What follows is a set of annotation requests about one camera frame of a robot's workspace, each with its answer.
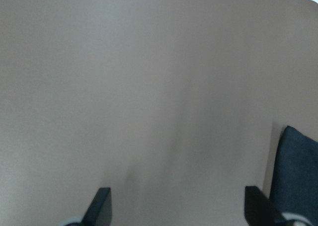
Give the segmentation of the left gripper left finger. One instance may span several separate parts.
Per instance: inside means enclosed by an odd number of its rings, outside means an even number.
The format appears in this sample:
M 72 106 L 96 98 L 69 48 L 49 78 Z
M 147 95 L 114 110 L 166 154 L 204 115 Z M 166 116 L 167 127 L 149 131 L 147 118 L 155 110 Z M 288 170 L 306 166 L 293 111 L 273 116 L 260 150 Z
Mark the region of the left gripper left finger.
M 88 207 L 81 224 L 83 226 L 111 225 L 111 188 L 99 188 Z

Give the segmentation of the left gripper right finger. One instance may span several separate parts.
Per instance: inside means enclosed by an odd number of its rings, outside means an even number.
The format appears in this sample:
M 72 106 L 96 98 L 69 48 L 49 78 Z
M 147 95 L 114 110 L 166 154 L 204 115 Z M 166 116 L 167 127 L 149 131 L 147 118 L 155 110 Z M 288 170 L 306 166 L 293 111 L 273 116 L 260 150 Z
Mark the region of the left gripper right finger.
M 246 186 L 244 217 L 249 226 L 284 226 L 286 219 L 257 186 Z

